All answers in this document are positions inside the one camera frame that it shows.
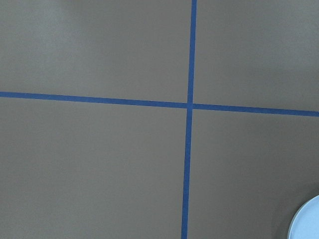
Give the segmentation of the light blue plate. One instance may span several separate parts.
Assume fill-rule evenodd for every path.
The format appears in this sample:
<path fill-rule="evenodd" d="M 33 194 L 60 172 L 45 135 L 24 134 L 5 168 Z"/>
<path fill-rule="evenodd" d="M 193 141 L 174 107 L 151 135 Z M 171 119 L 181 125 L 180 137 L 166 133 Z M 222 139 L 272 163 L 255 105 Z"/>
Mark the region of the light blue plate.
<path fill-rule="evenodd" d="M 297 210 L 287 239 L 319 239 L 319 196 L 308 200 Z"/>

